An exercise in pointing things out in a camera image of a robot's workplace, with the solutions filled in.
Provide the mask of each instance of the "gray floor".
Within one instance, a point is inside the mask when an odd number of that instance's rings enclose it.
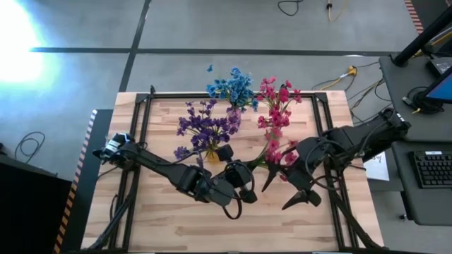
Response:
[[[270,0],[153,0],[140,48],[299,49],[398,51],[415,36],[403,0],[349,0],[328,23],[325,1],[304,0],[289,18]],[[12,155],[30,131],[46,143],[30,163],[71,180],[93,109],[111,109],[127,54],[27,53],[28,47],[130,48],[144,0],[0,1],[0,142]],[[342,1],[333,1],[336,10]],[[293,11],[294,6],[285,6]],[[338,77],[350,65],[376,61],[358,56],[139,54],[127,91],[200,91],[232,66],[258,81],[276,75],[297,88]],[[214,71],[207,73],[209,64]],[[359,69],[351,97],[381,78],[378,65]],[[336,87],[344,89],[350,77]],[[388,98],[386,87],[379,94]],[[370,94],[355,110],[361,119],[388,102]],[[450,228],[399,222],[395,193],[373,193],[386,245],[396,250],[450,253]]]

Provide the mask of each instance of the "wooden tabletop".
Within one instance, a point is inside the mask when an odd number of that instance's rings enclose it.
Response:
[[[335,127],[351,125],[351,117],[345,93],[328,93],[331,116]],[[114,133],[129,132],[136,93],[119,93],[113,111],[109,137]],[[146,142],[148,150],[169,160],[175,160],[173,151],[177,146],[190,146],[190,137],[176,136],[178,118],[186,116],[185,101],[199,99],[153,99]],[[215,105],[214,117],[224,116],[226,103]],[[284,140],[302,140],[317,136],[316,124],[309,100],[301,104],[292,103],[290,126],[283,128]],[[326,126],[322,112],[323,126]],[[138,120],[136,137],[141,131],[143,109]],[[242,114],[239,132],[232,136],[230,145],[234,150],[234,159],[250,160],[263,149],[266,140],[264,130],[257,129],[260,115],[266,115],[268,108],[259,107],[258,112],[248,110]],[[194,158],[185,161],[194,164]],[[224,168],[223,163],[205,162],[206,169],[218,174]],[[112,168],[104,165],[100,173]],[[292,185],[276,178],[262,193],[262,185],[267,171],[254,171],[258,201],[244,204],[242,217],[238,220],[226,218],[221,207],[216,204],[204,204],[177,192],[167,179],[151,170],[142,168],[138,195],[133,216],[130,238],[130,252],[225,252],[225,251],[311,251],[337,250],[335,231],[331,216],[328,192],[318,186],[314,190],[321,196],[318,207],[310,204],[298,204],[282,211],[281,207],[295,194]],[[315,176],[323,175],[323,167],[315,171]],[[83,247],[88,247],[101,234],[109,222],[110,203],[118,191],[120,170],[104,175],[96,185],[88,224],[83,239]],[[345,170],[348,194],[352,213],[364,230],[375,242],[383,245],[383,239],[376,218],[366,174],[360,169]],[[228,206],[235,214],[234,202]],[[347,237],[345,220],[341,217],[345,242]],[[122,240],[119,231],[118,245]]]

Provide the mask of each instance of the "keyboard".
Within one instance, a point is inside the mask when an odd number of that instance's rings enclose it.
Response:
[[[410,154],[420,188],[452,188],[452,152]]]

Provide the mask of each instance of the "blue screen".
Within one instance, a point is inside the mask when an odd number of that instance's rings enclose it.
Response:
[[[439,83],[432,91],[427,95],[432,99],[447,99],[452,100],[452,75],[449,75],[441,83]]]

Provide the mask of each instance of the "white paper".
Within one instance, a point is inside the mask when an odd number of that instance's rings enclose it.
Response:
[[[386,155],[384,152],[376,155],[364,163],[368,179],[389,181],[388,165],[386,164]]]

